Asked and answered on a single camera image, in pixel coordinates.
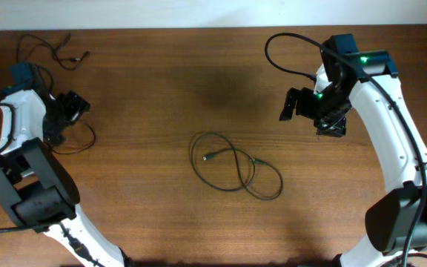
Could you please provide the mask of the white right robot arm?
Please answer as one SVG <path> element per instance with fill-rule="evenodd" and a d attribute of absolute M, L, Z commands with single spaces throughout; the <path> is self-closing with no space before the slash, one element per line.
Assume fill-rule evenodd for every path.
<path fill-rule="evenodd" d="M 427 250 L 427 147 L 406 107 L 388 52 L 361 52 L 351 34 L 320 44 L 314 88 L 289 90 L 280 119 L 304 116 L 319 135 L 342 137 L 346 116 L 363 121 L 382 168 L 385 196 L 365 214 L 365 236 L 334 266 L 405 266 Z"/>

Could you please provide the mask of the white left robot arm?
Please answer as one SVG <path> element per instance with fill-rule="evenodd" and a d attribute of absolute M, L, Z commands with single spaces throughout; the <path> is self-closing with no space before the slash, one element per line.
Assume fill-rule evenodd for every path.
<path fill-rule="evenodd" d="M 90 104 L 73 91 L 54 96 L 40 65 L 19 62 L 10 70 L 13 84 L 0 91 L 0 205 L 13 226 L 0 228 L 0 234 L 44 234 L 83 266 L 132 266 L 87 218 L 72 176 L 54 155 L 64 130 Z"/>

